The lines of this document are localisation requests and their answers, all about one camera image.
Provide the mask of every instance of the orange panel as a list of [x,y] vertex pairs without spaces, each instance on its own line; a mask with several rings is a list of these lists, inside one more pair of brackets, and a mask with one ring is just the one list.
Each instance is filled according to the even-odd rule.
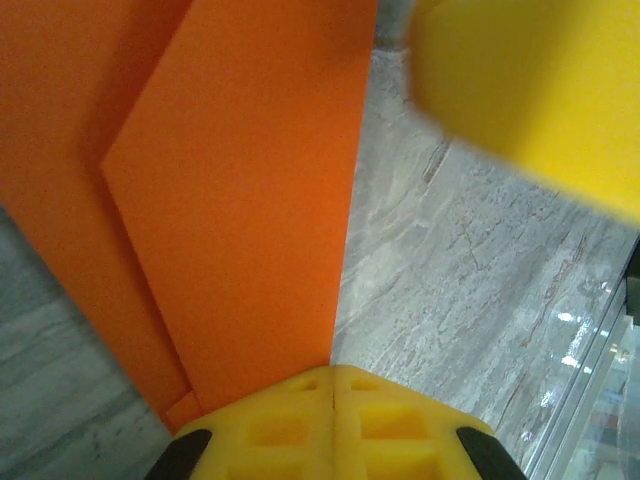
[[187,7],[0,3],[0,201],[162,414],[191,387],[98,162]]
[[182,397],[173,407],[167,410],[167,427],[172,434],[176,433],[189,422],[200,418],[204,412],[200,408],[198,399],[193,391]]
[[375,0],[195,0],[103,169],[204,411],[329,362]]

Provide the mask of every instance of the yellow plastic object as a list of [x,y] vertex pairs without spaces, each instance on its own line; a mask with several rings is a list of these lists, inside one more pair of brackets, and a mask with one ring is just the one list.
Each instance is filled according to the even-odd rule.
[[355,367],[335,368],[336,480],[480,480],[456,430],[480,420]]
[[332,478],[333,372],[320,367],[190,423],[213,438],[190,480]]
[[491,435],[363,370],[321,367],[204,416],[173,443],[212,433],[191,480],[480,480],[460,427]]
[[409,47],[446,130],[640,223],[640,2],[418,0]]

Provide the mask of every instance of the square hole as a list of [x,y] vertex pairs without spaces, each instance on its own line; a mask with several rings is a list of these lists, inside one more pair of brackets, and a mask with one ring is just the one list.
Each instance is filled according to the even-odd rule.
[[360,411],[362,438],[412,440],[429,438],[420,412],[404,405],[375,404]]
[[264,412],[249,422],[246,442],[263,447],[304,445],[308,435],[309,422],[303,414]]
[[228,480],[302,480],[302,467],[296,464],[238,464],[229,467]]
[[372,456],[367,461],[368,480],[442,480],[436,457],[429,453],[396,452]]
[[291,390],[295,392],[310,392],[318,389],[317,378],[302,378],[291,385]]
[[372,391],[380,390],[380,387],[367,378],[354,378],[351,380],[351,390]]

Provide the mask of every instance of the gray marble tile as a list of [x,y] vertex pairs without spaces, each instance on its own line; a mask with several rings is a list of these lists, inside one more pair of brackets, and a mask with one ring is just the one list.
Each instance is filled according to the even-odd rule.
[[482,418],[526,464],[637,232],[442,134],[374,53],[333,361]]
[[137,479],[169,434],[0,216],[0,478]]
[[375,47],[400,50],[405,46],[406,30],[416,0],[379,0]]

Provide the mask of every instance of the orange sheet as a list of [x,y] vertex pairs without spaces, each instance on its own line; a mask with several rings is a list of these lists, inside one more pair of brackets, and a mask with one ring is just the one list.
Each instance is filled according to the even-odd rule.
[[165,424],[173,434],[187,423],[200,418],[203,413],[192,390],[167,411]]
[[329,362],[375,0],[195,0],[103,163],[210,411]]
[[98,162],[187,7],[0,3],[0,201],[161,415],[191,387]]

